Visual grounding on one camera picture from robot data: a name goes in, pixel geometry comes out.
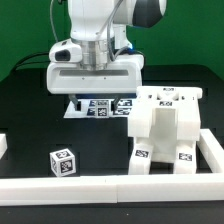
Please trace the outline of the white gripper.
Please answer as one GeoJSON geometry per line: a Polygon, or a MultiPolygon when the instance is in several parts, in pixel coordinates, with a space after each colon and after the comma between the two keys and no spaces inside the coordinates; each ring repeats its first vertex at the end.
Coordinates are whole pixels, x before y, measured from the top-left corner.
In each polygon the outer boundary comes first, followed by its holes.
{"type": "Polygon", "coordinates": [[[101,70],[90,70],[81,64],[81,46],[67,39],[51,48],[49,59],[48,90],[52,94],[70,94],[69,100],[76,111],[81,111],[81,102],[75,94],[117,94],[111,102],[114,112],[121,94],[134,93],[142,85],[144,58],[140,54],[119,55],[101,70]]]}

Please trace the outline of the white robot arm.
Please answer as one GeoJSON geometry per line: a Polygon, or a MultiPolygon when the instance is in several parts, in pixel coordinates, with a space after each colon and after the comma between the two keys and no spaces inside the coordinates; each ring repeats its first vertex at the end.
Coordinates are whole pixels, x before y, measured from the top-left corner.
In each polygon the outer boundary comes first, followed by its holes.
{"type": "Polygon", "coordinates": [[[144,56],[133,50],[126,28],[154,26],[166,6],[167,0],[68,0],[70,38],[49,52],[48,91],[67,94],[74,109],[81,108],[79,94],[133,94],[144,56]]]}

